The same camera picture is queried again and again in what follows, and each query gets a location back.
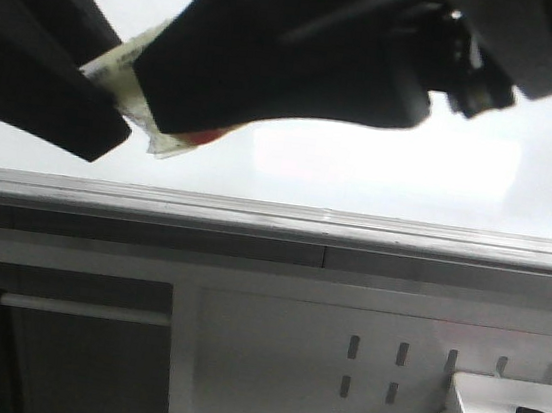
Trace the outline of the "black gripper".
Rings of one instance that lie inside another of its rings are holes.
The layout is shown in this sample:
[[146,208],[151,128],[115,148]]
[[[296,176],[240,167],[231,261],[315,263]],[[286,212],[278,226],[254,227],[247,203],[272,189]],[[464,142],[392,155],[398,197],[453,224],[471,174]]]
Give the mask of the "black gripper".
[[474,117],[552,95],[552,0],[402,0],[391,105],[427,112],[429,94]]

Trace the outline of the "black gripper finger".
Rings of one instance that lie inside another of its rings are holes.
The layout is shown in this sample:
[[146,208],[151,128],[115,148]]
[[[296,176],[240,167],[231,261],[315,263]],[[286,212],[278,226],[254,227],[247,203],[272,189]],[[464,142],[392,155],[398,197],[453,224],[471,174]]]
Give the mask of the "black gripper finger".
[[430,113],[395,6],[360,0],[193,0],[134,63],[157,127],[186,133],[263,119],[410,128]]
[[120,40],[94,0],[0,0],[0,121],[93,162],[131,130],[81,72]]

